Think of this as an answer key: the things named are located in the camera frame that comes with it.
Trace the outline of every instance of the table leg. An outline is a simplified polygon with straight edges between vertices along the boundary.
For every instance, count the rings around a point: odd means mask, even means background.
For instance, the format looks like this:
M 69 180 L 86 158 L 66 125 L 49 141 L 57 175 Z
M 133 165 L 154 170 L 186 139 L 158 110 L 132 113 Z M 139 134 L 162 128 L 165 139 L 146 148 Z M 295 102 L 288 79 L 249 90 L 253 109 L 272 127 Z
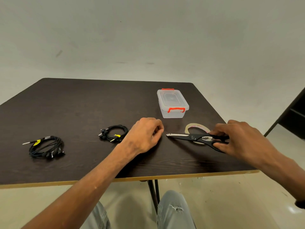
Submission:
M 152 196 L 152 202 L 153 202 L 153 205 L 154 205 L 156 213 L 157 213 L 158 212 L 158 200 L 157 200 L 157 196 L 156 196 L 156 193 L 155 193 L 155 188 L 153 186 L 153 181 L 152 180 L 147 180 L 147 183 L 148 183 L 148 187 L 149 187 L 149 190 L 150 190 L 150 194 Z
M 155 189 L 156 189 L 156 196 L 157 196 L 157 201 L 158 204 L 160 203 L 160 194 L 159 194 L 159 185 L 158 185 L 158 180 L 155 180 Z

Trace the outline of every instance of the yellow table edge trim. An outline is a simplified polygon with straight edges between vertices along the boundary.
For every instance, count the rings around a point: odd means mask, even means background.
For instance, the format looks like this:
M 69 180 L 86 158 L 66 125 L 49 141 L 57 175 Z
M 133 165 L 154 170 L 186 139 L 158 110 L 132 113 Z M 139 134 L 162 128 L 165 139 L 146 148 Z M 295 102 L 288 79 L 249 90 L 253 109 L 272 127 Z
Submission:
M 258 172 L 259 170 L 255 169 L 255 170 L 215 172 L 215 173 L 194 173 L 194 174 L 175 174 L 175 175 L 147 176 L 147 177 L 115 178 L 113 182 L 131 182 L 131 181 L 145 181 L 145 180 L 171 179 L 171 178 L 194 178 L 194 177 L 208 177 L 208 176 L 220 176 L 220 175 L 248 174 L 248 173 L 258 173 Z M 73 185 L 76 182 L 77 181 L 60 181 L 60 182 L 8 184 L 8 185 L 0 185 L 0 189 L 63 186 L 63 185 Z

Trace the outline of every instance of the white wall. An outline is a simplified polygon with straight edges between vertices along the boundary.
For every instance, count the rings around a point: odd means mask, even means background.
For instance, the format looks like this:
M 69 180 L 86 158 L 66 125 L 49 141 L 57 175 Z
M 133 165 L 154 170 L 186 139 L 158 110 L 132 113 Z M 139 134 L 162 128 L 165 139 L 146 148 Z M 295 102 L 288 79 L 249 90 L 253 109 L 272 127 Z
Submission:
M 0 0 L 0 103 L 43 77 L 192 82 L 224 120 L 264 133 L 305 86 L 304 6 Z

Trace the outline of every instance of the hand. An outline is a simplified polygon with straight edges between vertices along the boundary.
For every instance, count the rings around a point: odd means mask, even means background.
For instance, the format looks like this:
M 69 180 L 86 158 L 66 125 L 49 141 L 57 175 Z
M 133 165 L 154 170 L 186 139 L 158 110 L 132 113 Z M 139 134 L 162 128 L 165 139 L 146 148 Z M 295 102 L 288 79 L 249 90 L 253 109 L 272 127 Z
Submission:
M 133 155 L 137 156 L 154 147 L 163 131 L 164 126 L 161 120 L 152 117 L 141 118 L 134 124 L 120 145 L 130 148 Z
M 280 152 L 265 138 L 260 131 L 246 122 L 229 120 L 227 124 L 216 124 L 212 135 L 229 135 L 230 143 L 215 143 L 221 151 L 243 160 L 257 169 L 276 162 Z

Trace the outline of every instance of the red handle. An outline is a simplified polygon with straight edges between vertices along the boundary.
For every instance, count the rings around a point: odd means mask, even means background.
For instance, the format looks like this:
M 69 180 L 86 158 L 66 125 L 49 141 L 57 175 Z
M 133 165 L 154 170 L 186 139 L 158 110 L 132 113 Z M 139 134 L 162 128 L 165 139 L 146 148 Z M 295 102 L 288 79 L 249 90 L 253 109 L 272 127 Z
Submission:
M 176 110 L 176 109 L 180 109 L 183 110 L 182 112 L 185 112 L 185 108 L 169 108 L 167 113 L 170 113 L 171 110 Z

